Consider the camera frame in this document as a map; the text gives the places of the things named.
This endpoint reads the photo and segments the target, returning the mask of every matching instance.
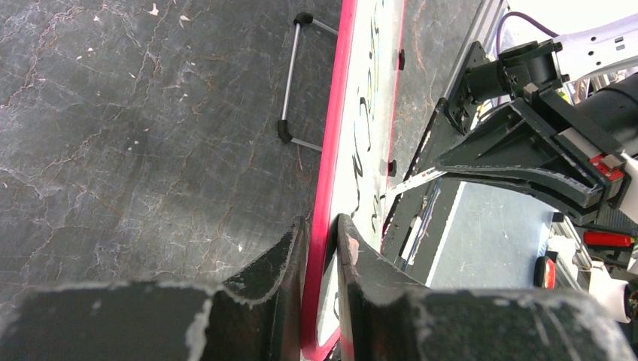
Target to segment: white robot part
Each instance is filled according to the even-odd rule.
[[[589,294],[607,310],[611,318],[622,323],[630,321],[624,310],[624,288],[626,286],[627,281],[611,278],[602,262],[593,261],[591,263]]]
[[[625,159],[624,172],[631,177],[631,182],[619,208],[632,221],[638,223],[638,160],[626,153],[621,155]]]
[[[563,45],[556,59],[571,81],[631,68],[638,65],[638,14],[553,40]]]

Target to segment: black metal bracket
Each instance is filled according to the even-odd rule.
[[[475,41],[469,47],[461,69],[474,68],[487,63],[488,58],[485,49],[483,49],[481,43]],[[439,100],[439,102],[443,103],[445,117],[448,118],[450,124],[461,135],[465,135],[469,131],[474,114],[478,108],[478,104],[472,100],[472,96],[469,94],[468,77],[465,71],[456,75],[456,80],[454,80],[449,98]]]
[[[560,88],[569,77],[562,77],[554,64],[558,48],[560,43],[551,40],[532,41],[502,52],[493,62],[469,64],[464,77],[468,96],[479,103],[505,95],[521,97],[529,83]]]
[[[277,135],[284,144],[288,144],[293,141],[294,137],[288,132],[288,121],[287,120],[278,120],[277,121]]]
[[[293,25],[297,25],[297,24],[300,24],[301,26],[309,25],[309,24],[312,24],[312,20],[314,20],[314,17],[312,16],[312,14],[302,11],[301,13],[297,14],[297,16],[295,17],[295,20],[293,20]]]
[[[618,167],[624,163],[623,158],[620,156],[620,152],[623,150],[622,144],[592,119],[565,102],[551,87],[544,86],[531,93],[529,100],[530,104],[545,119],[551,119],[551,124],[557,132],[570,127],[574,128],[587,141],[598,148],[601,153],[613,155],[618,161]]]
[[[565,157],[555,136],[523,99],[516,99],[441,155],[436,167],[448,171],[448,179],[530,194],[587,223],[596,217],[608,182],[588,159],[577,167],[576,159]]]

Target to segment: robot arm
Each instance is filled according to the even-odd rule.
[[[572,80],[595,77],[635,66],[638,62],[638,14],[583,32],[553,39],[563,74]]]
[[[636,44],[638,14],[515,47],[468,68],[463,96],[469,102],[501,95],[512,101],[442,154],[436,169],[445,177],[530,194],[579,224],[594,220],[606,205],[638,221],[638,181],[631,181],[638,179],[638,76],[575,107],[554,91],[570,79],[629,68],[638,60]]]

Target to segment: purple cable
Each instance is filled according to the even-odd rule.
[[[547,35],[556,38],[558,36],[557,33],[553,32],[550,29],[547,29],[543,24],[536,21],[534,18],[527,14],[519,13],[518,11],[512,11],[510,13],[505,14],[499,21],[498,29],[497,29],[497,55],[500,54],[500,33],[503,30],[503,24],[508,17],[520,17],[523,20],[526,20],[528,23],[534,25],[541,32],[546,33]]]

